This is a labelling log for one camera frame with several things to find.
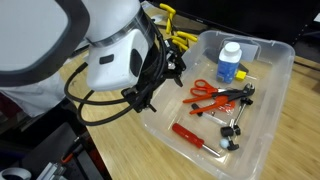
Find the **wooden table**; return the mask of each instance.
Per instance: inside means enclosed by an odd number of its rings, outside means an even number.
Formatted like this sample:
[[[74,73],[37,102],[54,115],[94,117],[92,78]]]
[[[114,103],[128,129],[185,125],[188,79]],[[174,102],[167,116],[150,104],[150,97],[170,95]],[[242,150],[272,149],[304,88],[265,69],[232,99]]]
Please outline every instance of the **wooden table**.
[[[65,65],[66,80],[82,62],[83,55]],[[296,61],[320,68],[319,64],[296,57]],[[82,73],[71,92],[83,97],[88,92]],[[93,100],[119,98],[119,92],[103,92]],[[86,106],[84,117],[94,121],[127,106]],[[166,146],[143,127],[139,114],[88,130],[113,179],[214,179],[191,161]],[[267,156],[261,179],[320,179],[320,72],[293,65],[278,128]]]

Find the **transparent storage container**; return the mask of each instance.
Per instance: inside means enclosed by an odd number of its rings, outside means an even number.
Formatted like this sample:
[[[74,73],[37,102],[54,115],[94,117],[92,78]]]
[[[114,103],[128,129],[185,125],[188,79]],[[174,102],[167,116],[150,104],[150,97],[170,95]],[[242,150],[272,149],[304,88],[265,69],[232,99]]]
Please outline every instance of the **transparent storage container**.
[[[225,41],[258,46],[252,62],[240,61],[249,69],[243,81],[234,80],[231,84],[216,81],[216,62]],[[258,179],[277,127],[294,56],[293,48],[282,42],[206,31],[182,57],[187,65],[182,76],[183,87],[177,86],[173,80],[167,80],[152,100],[157,112],[146,110],[142,113],[144,126],[151,134],[218,179]],[[189,90],[197,79],[205,79],[220,88],[243,89],[246,83],[254,84],[256,90],[250,97],[254,102],[244,109],[238,123],[241,135],[233,137],[234,143],[240,146],[238,150],[222,149],[219,145],[222,126],[208,118],[190,115],[191,104],[182,103],[184,99],[194,97]],[[205,106],[213,100],[208,101],[199,101],[197,104]],[[216,118],[229,124],[237,116],[239,104],[237,100],[232,114],[218,110],[207,113],[214,113]],[[179,123],[203,139],[221,157],[198,149],[177,135],[171,129],[174,123]]]

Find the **black wire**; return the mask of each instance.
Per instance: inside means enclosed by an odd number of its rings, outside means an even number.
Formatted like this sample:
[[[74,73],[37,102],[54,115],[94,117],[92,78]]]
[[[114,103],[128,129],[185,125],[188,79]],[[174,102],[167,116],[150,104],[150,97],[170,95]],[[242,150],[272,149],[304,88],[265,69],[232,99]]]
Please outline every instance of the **black wire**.
[[[98,121],[86,121],[82,117],[82,109],[83,109],[83,106],[85,105],[84,102],[88,102],[88,99],[94,93],[94,91],[90,91],[84,97],[83,102],[80,103],[80,105],[78,107],[78,110],[77,110],[78,120],[83,125],[85,125],[85,126],[99,126],[99,125],[106,124],[106,123],[109,123],[111,121],[114,121],[114,120],[120,118],[121,116],[125,115],[126,113],[131,111],[133,108],[138,106],[143,101],[145,96],[151,90],[153,90],[153,88],[156,86],[156,82],[159,79],[161,79],[163,71],[164,71],[165,66],[166,66],[166,63],[165,63],[166,62],[166,59],[165,59],[165,57],[166,57],[166,49],[165,49],[165,47],[166,46],[165,46],[165,43],[164,43],[164,40],[163,40],[163,36],[160,33],[160,31],[157,28],[157,26],[150,19],[149,19],[149,22],[151,22],[151,25],[152,25],[152,27],[155,30],[155,33],[157,35],[156,36],[157,40],[159,41],[159,44],[160,44],[159,63],[158,63],[158,66],[157,66],[157,68],[155,70],[155,73],[153,75],[152,81],[141,92],[137,93],[134,96],[135,101],[132,104],[130,104],[128,107],[124,108],[122,111],[118,112],[117,114],[114,114],[114,115],[112,115],[112,116],[110,116],[108,118],[101,119],[101,120],[98,120]]]
[[[70,84],[72,82],[72,80],[80,73],[82,72],[86,67],[88,66],[87,63],[83,63],[81,64],[73,73],[72,75],[68,78],[65,86],[64,86],[64,93],[66,94],[67,98],[76,101],[76,102],[80,102],[80,103],[85,103],[85,104],[90,104],[90,105],[95,105],[95,106],[103,106],[103,105],[113,105],[113,104],[119,104],[119,103],[124,103],[126,102],[126,100],[123,99],[117,99],[117,100],[112,100],[112,101],[90,101],[90,100],[84,100],[81,99],[79,97],[76,97],[74,95],[72,95],[69,92],[69,87]]]
[[[312,66],[309,66],[309,65],[306,65],[306,64],[297,62],[297,61],[294,61],[294,63],[295,63],[295,64],[298,64],[298,65],[300,65],[300,66],[303,66],[303,67],[306,67],[306,68],[310,68],[310,69],[312,69],[312,70],[315,70],[315,71],[319,71],[319,72],[320,72],[320,69],[319,69],[319,68],[312,67]]]
[[[121,116],[125,115],[126,113],[128,113],[129,111],[131,111],[136,105],[139,105],[141,103],[141,101],[143,100],[144,96],[152,89],[152,85],[148,85],[143,91],[141,91],[141,95],[138,95],[138,99],[130,104],[128,107],[124,108],[122,111],[118,112],[117,114],[114,114],[106,119],[102,119],[102,120],[98,120],[98,121],[86,121],[83,119],[82,117],[82,109],[83,106],[85,105],[84,103],[80,103],[79,107],[78,107],[78,111],[77,111],[77,115],[78,115],[78,120],[80,123],[82,123],[85,126],[99,126],[102,124],[106,124],[109,123],[111,121],[114,121],[118,118],[120,118]],[[93,93],[88,93],[85,96],[85,100],[87,100]]]

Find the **red scissors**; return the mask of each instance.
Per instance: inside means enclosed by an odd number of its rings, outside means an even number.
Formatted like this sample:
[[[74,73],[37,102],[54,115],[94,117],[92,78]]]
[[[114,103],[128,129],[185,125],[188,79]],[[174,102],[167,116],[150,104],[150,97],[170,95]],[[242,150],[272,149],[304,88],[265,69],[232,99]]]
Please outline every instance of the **red scissors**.
[[[191,99],[185,99],[183,100],[183,103],[191,103],[191,102],[197,102],[205,99],[212,98],[212,94],[219,93],[225,91],[224,89],[218,89],[213,86],[211,86],[206,80],[198,79],[194,82],[193,88],[190,89],[190,93],[194,96],[197,96],[195,98]],[[217,108],[221,111],[228,111],[235,107],[234,101],[227,101],[227,96],[218,96],[215,98],[216,102],[226,102],[225,104],[220,104]]]
[[[226,91],[222,91],[222,92],[212,93],[211,98],[215,98],[214,104],[190,111],[190,114],[205,112],[210,109],[219,108],[220,106],[225,106],[226,104],[231,104],[232,101],[234,101],[236,99],[240,99],[242,97],[251,96],[254,92],[255,92],[254,85],[252,85],[251,83],[248,83],[243,88],[243,90],[231,89],[231,90],[226,90]],[[196,97],[196,98],[192,98],[192,99],[186,99],[186,100],[184,100],[184,103],[195,102],[198,100],[206,99],[203,97],[204,96],[200,96],[200,97]]]
[[[206,80],[204,79],[197,79],[194,82],[194,86],[193,88],[190,89],[190,93],[194,96],[203,96],[203,95],[207,95],[207,94],[212,94],[212,93],[216,93],[219,92],[218,88],[215,88],[213,86],[211,86]]]

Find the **scissors handle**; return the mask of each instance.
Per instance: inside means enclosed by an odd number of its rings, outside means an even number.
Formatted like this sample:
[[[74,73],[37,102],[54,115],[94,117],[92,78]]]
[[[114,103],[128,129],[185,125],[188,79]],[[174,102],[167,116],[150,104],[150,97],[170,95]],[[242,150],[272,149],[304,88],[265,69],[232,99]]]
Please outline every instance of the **scissors handle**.
[[[223,106],[225,104],[227,104],[228,101],[228,97],[227,96],[217,96],[215,99],[215,103],[206,107],[202,107],[199,109],[195,109],[190,111],[190,114],[197,114],[197,113],[201,113],[201,112],[205,112],[205,111],[209,111],[211,109],[215,109],[218,108],[220,106]]]
[[[190,89],[190,93],[194,96],[203,96],[205,94],[212,94],[218,92],[218,89],[211,86],[206,80],[204,79],[197,79],[194,82],[193,88]]]

